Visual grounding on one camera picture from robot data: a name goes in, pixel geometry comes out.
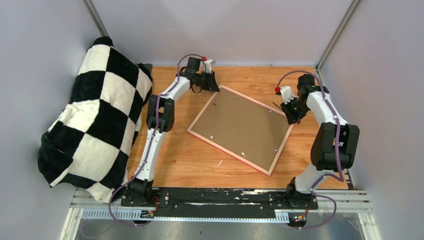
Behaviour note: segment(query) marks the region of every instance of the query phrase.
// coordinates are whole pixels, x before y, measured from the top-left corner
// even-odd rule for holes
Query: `pink frame border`
[[[219,86],[219,88],[220,88],[220,89],[226,89],[226,90],[228,90],[228,91],[231,91],[231,92],[233,92],[233,93],[235,93],[235,94],[239,95],[240,97],[242,97],[242,98],[246,98],[246,99],[248,99],[248,100],[250,100],[250,101],[252,101],[252,102],[254,102],[254,103],[256,103],[256,104],[259,104],[259,105],[261,105],[261,106],[263,106],[263,107],[265,107],[265,108],[267,108],[267,109],[269,109],[269,110],[271,110],[271,111],[273,111],[273,112],[275,112],[275,113],[277,113],[277,114],[280,114],[280,115],[286,116],[286,115],[284,114],[284,112],[282,112],[282,111],[280,111],[280,110],[277,110],[277,109],[275,109],[275,108],[273,108],[273,107],[271,107],[271,106],[268,106],[268,105],[266,105],[266,104],[264,104],[264,103],[262,103],[262,102],[260,102],[260,101],[257,101],[257,100],[255,100],[255,99],[253,99],[253,98],[249,97],[249,96],[246,96],[246,95],[244,95],[244,94],[241,94],[240,92],[234,91],[234,90],[232,90],[232,89],[230,89],[230,88],[228,88],[228,87],[226,87],[226,86],[220,85],[220,86]],[[248,160],[246,160],[245,158],[243,158],[243,157],[241,157],[241,156],[239,156],[239,155],[235,154],[234,152],[232,152],[232,151],[230,151],[230,150],[228,150],[228,149],[226,149],[226,148],[224,148],[224,147],[222,147],[222,146],[220,146],[220,145],[216,144],[216,143],[215,143],[215,142],[213,142],[213,141],[210,141],[208,138],[203,137],[203,136],[201,136],[200,134],[198,134],[198,133],[196,133],[196,132],[192,131],[192,127],[196,124],[196,122],[198,121],[198,119],[200,118],[200,116],[203,114],[203,112],[205,111],[205,109],[209,106],[209,104],[211,103],[212,99],[214,99],[214,97],[215,97],[215,95],[216,95],[217,93],[218,93],[218,92],[215,92],[215,93],[214,93],[214,94],[213,94],[213,95],[209,98],[209,100],[208,100],[208,101],[207,101],[207,103],[204,105],[204,107],[202,108],[202,110],[199,112],[199,114],[196,116],[196,118],[194,119],[194,121],[193,121],[193,122],[191,123],[191,125],[188,127],[187,132],[188,132],[189,134],[191,134],[191,135],[193,135],[193,136],[195,136],[195,137],[197,137],[197,138],[201,139],[201,140],[202,140],[202,141],[204,141],[205,143],[207,143],[207,144],[209,144],[209,145],[211,145],[211,146],[213,146],[213,147],[215,147],[215,148],[217,148],[217,149],[221,150],[222,152],[224,152],[224,153],[226,153],[226,154],[228,154],[228,155],[232,156],[233,158],[236,158],[236,159],[238,159],[238,160],[242,161],[243,163],[245,163],[245,164],[249,165],[250,167],[252,167],[252,168],[254,168],[254,169],[256,169],[256,170],[258,170],[258,171],[260,171],[260,172],[262,172],[262,173],[264,173],[264,174],[266,174],[266,175],[268,175],[268,176],[270,176],[270,175],[271,175],[271,173],[272,173],[272,172],[273,172],[273,170],[274,170],[274,167],[276,166],[277,160],[278,160],[278,158],[280,157],[281,152],[283,151],[284,145],[286,144],[287,138],[289,137],[289,134],[290,134],[290,132],[292,131],[293,125],[290,125],[290,126],[288,127],[287,133],[285,134],[284,139],[282,140],[281,145],[280,145],[280,147],[278,148],[277,153],[275,154],[275,158],[274,158],[274,160],[272,161],[271,167],[270,167],[268,170],[267,170],[267,169],[264,169],[264,168],[262,168],[262,167],[259,167],[258,165],[254,164],[254,163],[252,163],[252,162],[250,162],[250,161],[248,161]]]

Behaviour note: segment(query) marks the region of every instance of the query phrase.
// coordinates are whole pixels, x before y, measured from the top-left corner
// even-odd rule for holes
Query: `white square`
[[[64,125],[86,133],[99,113],[100,100],[73,102],[66,105],[59,121]]]
[[[118,154],[116,147],[84,134],[73,154],[69,173],[100,182],[112,168]]]
[[[110,51],[111,47],[107,45],[92,46],[82,61],[78,75],[89,71],[106,71]]]
[[[149,77],[141,69],[138,69],[138,81],[136,89],[143,100],[146,100],[146,95],[150,91],[151,87],[152,81],[150,81]]]
[[[127,116],[130,114],[135,93],[136,89],[122,77],[112,72],[106,72],[104,75],[100,99],[110,103]]]
[[[93,186],[86,189],[93,198],[99,203],[109,203],[114,188],[110,189],[107,186],[102,185],[100,182],[96,182]]]
[[[136,125],[134,122],[128,118],[126,121],[125,133],[123,135],[122,144],[120,150],[126,155],[130,155],[131,145],[133,144],[134,131],[136,130]]]
[[[142,123],[143,123],[142,115],[140,114],[140,116],[138,117],[137,123],[135,124],[135,131],[140,132]]]

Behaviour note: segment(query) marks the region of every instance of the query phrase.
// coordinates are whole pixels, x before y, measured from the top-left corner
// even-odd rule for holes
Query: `black square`
[[[134,144],[136,143],[137,140],[137,136],[139,135],[139,131],[135,131],[134,135],[132,136],[132,144],[131,146],[134,146]]]
[[[105,73],[105,71],[89,71],[78,75],[72,87],[69,103],[99,99]]]
[[[93,186],[96,183],[96,181],[93,181],[83,176],[77,176],[77,175],[68,173],[59,183],[60,184],[68,183],[68,184],[74,185],[77,188],[88,189],[91,186]]]
[[[91,45],[91,46],[95,46],[95,45],[113,46],[114,45],[114,42],[108,36],[101,36],[101,37],[97,38],[94,41],[93,45]]]
[[[129,119],[132,120],[135,124],[142,113],[144,102],[142,96],[140,96],[139,91],[135,91],[134,99],[132,101],[131,110],[129,111]]]
[[[139,79],[139,68],[117,50],[111,48],[107,61],[107,72],[114,73],[129,82],[134,88]]]
[[[38,150],[37,163],[38,170],[43,174],[49,184],[57,179],[74,161],[72,156],[68,156],[49,141],[48,132],[41,137],[41,147]]]
[[[119,149],[124,138],[127,120],[125,113],[100,99],[98,114],[87,134]]]
[[[74,155],[83,137],[84,132],[68,127],[61,121],[57,121],[47,134],[50,144],[70,158]]]
[[[106,176],[104,176],[100,183],[110,189],[118,188],[124,180],[125,169],[127,169],[127,161],[128,156],[120,150],[112,168]]]

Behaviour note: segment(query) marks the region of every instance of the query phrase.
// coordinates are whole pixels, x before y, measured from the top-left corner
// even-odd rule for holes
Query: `metal frame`
[[[315,67],[318,72],[321,71],[321,68],[323,67],[324,63],[326,62],[327,58],[329,57],[330,53],[332,52],[337,41],[339,40],[339,37],[342,35],[343,31],[346,29],[346,26],[348,25],[353,14],[357,10],[360,2],[361,2],[361,0],[353,0],[352,3],[350,4],[349,8],[347,9],[346,14],[344,15],[343,19],[341,20],[340,24],[338,25],[334,35],[332,36],[330,42],[328,43],[327,47],[324,50],[324,53],[322,54],[321,58],[319,59],[318,64]]]
[[[103,25],[102,20],[100,19],[99,14],[97,13],[96,7],[94,6],[92,0],[82,0],[85,7],[87,8],[88,13],[90,14],[93,23],[97,27],[98,32],[102,37],[109,36],[106,31],[105,25]]]
[[[247,189],[243,191],[244,196],[263,194],[269,192],[280,192],[285,189]],[[368,196],[363,190],[335,190],[335,189],[319,189],[318,194],[326,195],[333,198],[337,203],[338,213],[358,214],[361,222],[362,232],[366,240],[379,240],[380,235],[374,221],[374,215]],[[333,203],[325,198],[317,198],[319,208],[310,210],[312,213],[332,213]],[[112,209],[115,216],[119,220],[145,220],[140,218],[142,211],[154,210],[154,207],[123,207],[121,200],[118,199],[112,203]],[[286,223],[288,214],[303,213],[305,210],[275,210],[276,218],[267,219],[246,219],[246,218],[193,218],[193,217],[156,217],[153,221],[178,221],[178,222],[226,222],[226,223]],[[108,205],[106,203],[98,203],[84,189],[75,191],[69,213],[66,218],[64,228],[62,230],[61,240],[73,240],[79,229],[81,220],[108,220],[112,219],[109,214]]]

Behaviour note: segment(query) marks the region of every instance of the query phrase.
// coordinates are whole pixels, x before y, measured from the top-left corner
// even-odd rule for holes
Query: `metal floor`
[[[322,217],[310,212],[307,226],[320,224],[331,214]],[[156,221],[145,227],[122,226],[113,220],[82,220],[83,233],[99,240],[365,240],[361,222],[356,213],[336,213],[328,224],[311,229],[296,231],[279,223],[228,223],[228,222],[183,222]],[[85,238],[79,228],[76,240]]]

